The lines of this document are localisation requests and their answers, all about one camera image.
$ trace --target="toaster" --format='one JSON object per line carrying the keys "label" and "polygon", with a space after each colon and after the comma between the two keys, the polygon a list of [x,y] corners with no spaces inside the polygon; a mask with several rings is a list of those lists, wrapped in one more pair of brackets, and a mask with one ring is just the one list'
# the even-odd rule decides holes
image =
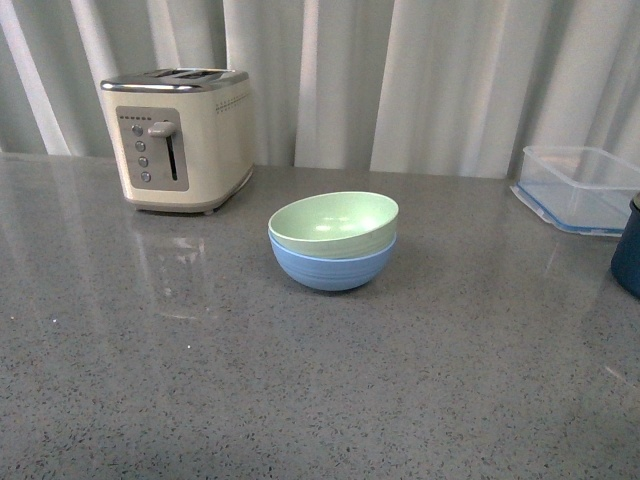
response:
{"label": "toaster", "polygon": [[249,75],[172,68],[100,82],[124,197],[138,210],[211,212],[249,180]]}

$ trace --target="gray countertop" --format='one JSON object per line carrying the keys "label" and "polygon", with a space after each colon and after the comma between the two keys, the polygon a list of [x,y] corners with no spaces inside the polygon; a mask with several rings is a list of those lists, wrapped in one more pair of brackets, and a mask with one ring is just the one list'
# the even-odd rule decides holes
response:
{"label": "gray countertop", "polygon": [[[279,268],[271,214],[371,190],[391,262]],[[0,155],[0,477],[638,478],[640,301],[616,239],[496,180],[258,167],[211,216],[136,212],[112,159]]]}

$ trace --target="stacked bowls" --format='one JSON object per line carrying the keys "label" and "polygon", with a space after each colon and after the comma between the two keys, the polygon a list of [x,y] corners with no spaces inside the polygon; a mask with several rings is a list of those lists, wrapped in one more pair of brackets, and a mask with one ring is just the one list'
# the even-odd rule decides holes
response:
{"label": "stacked bowls", "polygon": [[269,239],[283,270],[318,290],[359,287],[388,262],[396,241],[398,204],[371,192],[304,198],[269,220]]}

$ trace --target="white curtain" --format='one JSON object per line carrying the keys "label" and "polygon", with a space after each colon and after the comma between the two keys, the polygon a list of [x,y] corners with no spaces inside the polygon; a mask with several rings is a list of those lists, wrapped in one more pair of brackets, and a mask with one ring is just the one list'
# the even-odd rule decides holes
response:
{"label": "white curtain", "polygon": [[530,144],[640,165],[635,0],[0,0],[0,149],[112,156],[100,80],[249,72],[257,164],[503,178]]}

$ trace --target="toaster base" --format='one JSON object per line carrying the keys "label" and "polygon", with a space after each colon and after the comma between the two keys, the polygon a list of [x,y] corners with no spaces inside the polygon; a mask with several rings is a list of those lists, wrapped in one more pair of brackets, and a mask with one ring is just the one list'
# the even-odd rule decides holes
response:
{"label": "toaster base", "polygon": [[247,171],[246,175],[231,189],[227,194],[215,200],[204,203],[160,203],[160,202],[145,202],[141,200],[126,199],[127,202],[132,204],[136,210],[146,210],[153,212],[170,212],[170,213],[204,213],[209,214],[216,208],[222,206],[224,202],[229,200],[235,195],[245,184],[249,181],[253,175],[253,166]]}

